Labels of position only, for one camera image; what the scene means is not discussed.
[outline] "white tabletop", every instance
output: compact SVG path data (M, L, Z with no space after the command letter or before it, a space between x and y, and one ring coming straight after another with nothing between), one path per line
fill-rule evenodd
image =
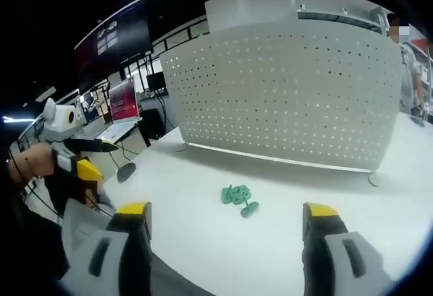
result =
M176 128L134 159L136 172L104 188L116 207L152 202L152 249L215 295L303 295L302 204L338 210L397 279L410 266L433 218L433 126L399 114L378 170L367 174L271 162L189 146ZM221 189L246 184L259 210L221 202Z

